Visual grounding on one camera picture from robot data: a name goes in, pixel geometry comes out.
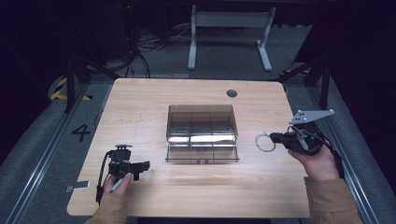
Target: white cable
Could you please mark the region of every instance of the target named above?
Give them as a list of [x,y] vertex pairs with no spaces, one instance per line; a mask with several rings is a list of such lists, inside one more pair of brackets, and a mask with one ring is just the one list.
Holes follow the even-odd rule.
[[265,131],[262,131],[262,133],[261,134],[258,134],[257,136],[256,136],[256,140],[255,140],[255,142],[256,142],[256,146],[257,146],[257,148],[259,149],[259,150],[261,150],[261,151],[263,151],[263,152],[272,152],[272,151],[274,151],[275,149],[276,149],[276,144],[274,143],[274,146],[271,148],[271,149],[263,149],[263,148],[261,148],[260,146],[259,146],[259,139],[261,138],[261,137],[270,137],[270,135],[268,135],[268,133],[266,133]]

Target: gray floor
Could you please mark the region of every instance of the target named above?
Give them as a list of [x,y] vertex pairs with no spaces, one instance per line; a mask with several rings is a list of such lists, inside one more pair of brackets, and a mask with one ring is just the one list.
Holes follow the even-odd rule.
[[[185,24],[175,27],[175,34],[186,27]],[[291,62],[308,32],[309,27],[301,26],[271,29],[266,49],[273,66],[272,72],[263,70],[259,52],[255,47],[255,41],[260,39],[262,31],[257,29],[200,31],[196,69],[193,71],[187,69],[190,47],[188,32],[182,38],[174,39],[165,48],[154,49],[143,55],[148,62],[151,78],[265,81],[278,77],[282,70],[297,65],[292,66]],[[133,61],[132,69],[134,73],[128,71],[127,77],[143,77],[146,73],[146,68],[139,59]],[[124,76],[125,72],[124,69],[118,73]],[[302,76],[298,76],[284,83],[292,111],[318,109],[318,98],[313,95],[320,90],[319,85],[307,89],[301,84],[301,78]],[[54,80],[49,95],[53,93],[59,80],[60,78]],[[64,114],[65,101],[53,100],[26,131],[0,167],[0,223],[6,223],[7,220],[9,223],[83,223],[87,219],[67,214],[66,207],[71,193],[64,192],[64,189],[73,185],[78,178],[111,86],[112,80],[102,75],[93,76],[89,86],[77,83],[81,94],[91,95],[92,100],[78,101],[69,114]],[[395,195],[333,82],[329,94],[329,108],[334,109],[336,114],[327,121],[335,130],[336,139],[345,151],[345,160],[349,161],[353,175],[365,193],[366,198],[357,198],[358,201],[366,202],[361,211],[366,213],[365,210],[368,209],[369,214],[374,214],[366,218],[365,222],[396,223]],[[60,128],[60,124],[65,124],[64,129]],[[82,125],[86,125],[87,131],[91,133],[86,134],[80,141],[80,135],[72,132]],[[40,166],[44,164],[41,160],[43,155],[48,160],[48,166]],[[32,175],[37,174],[34,173],[37,167],[39,175]],[[27,191],[27,185],[34,188]],[[130,217],[128,223],[135,223],[135,217]],[[299,223],[299,220],[273,219],[272,223],[291,224]]]

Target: table top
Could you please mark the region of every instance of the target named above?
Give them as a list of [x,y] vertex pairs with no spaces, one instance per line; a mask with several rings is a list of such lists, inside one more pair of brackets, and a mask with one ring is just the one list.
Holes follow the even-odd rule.
[[[237,96],[227,96],[228,90]],[[169,105],[233,105],[240,161],[166,162]],[[130,162],[151,164],[131,184],[129,216],[309,217],[304,167],[282,145],[262,152],[255,143],[263,131],[285,132],[291,118],[286,94],[276,82],[117,79],[78,177],[91,186],[73,191],[67,211],[74,216],[94,213],[103,157],[120,143],[133,145]],[[262,140],[262,147],[272,147],[269,139]]]

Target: human hand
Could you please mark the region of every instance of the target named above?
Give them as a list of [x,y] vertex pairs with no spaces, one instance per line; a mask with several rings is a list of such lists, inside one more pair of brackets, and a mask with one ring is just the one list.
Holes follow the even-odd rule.
[[292,150],[289,154],[299,161],[305,168],[312,181],[339,179],[334,156],[326,146],[322,146],[320,152],[314,156],[308,156]]
[[[119,187],[116,188],[113,191],[113,193],[127,196],[128,188],[129,188],[129,185],[131,184],[131,181],[132,181],[132,174],[129,173],[122,179]],[[109,193],[115,184],[116,184],[116,177],[114,175],[111,175],[104,185],[104,191],[106,193]]]

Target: person's left hand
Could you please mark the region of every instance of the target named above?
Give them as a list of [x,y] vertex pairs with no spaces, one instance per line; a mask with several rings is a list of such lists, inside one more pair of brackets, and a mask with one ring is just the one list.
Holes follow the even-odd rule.
[[[128,188],[131,182],[132,182],[132,174],[129,173],[122,179],[119,187],[116,188],[116,190],[114,190],[113,193],[118,195],[128,196]],[[116,177],[114,175],[111,175],[105,183],[104,186],[105,193],[109,193],[115,184],[116,184]]]

